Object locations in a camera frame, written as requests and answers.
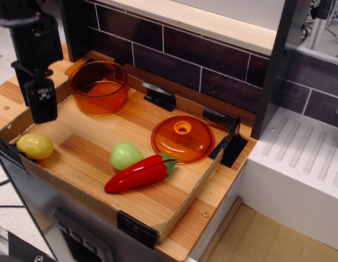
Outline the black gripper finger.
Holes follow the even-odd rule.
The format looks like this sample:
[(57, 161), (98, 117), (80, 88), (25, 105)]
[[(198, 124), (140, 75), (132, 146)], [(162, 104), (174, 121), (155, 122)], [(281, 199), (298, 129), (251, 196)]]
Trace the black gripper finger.
[(33, 79), (24, 84), (24, 89), (34, 123), (45, 123), (57, 118), (56, 90), (51, 79)]
[(29, 100), (28, 100), (28, 95), (27, 95), (27, 91), (25, 88), (25, 84), (27, 84), (28, 82), (30, 82), (31, 77), (28, 73), (26, 73), (25, 71), (19, 69), (19, 68), (15, 68), (15, 72), (16, 72), (16, 77), (20, 86), (20, 90), (21, 93), (23, 95), (24, 101), (25, 101), (25, 105), (29, 106)]

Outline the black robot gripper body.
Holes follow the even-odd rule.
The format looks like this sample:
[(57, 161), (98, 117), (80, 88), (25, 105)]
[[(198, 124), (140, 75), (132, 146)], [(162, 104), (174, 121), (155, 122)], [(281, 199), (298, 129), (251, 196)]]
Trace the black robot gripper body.
[(49, 66), (63, 59), (54, 15), (44, 11), (44, 1), (10, 1), (7, 12), (0, 12), (0, 25), (8, 28), (16, 54), (11, 64), (30, 75), (47, 78)]

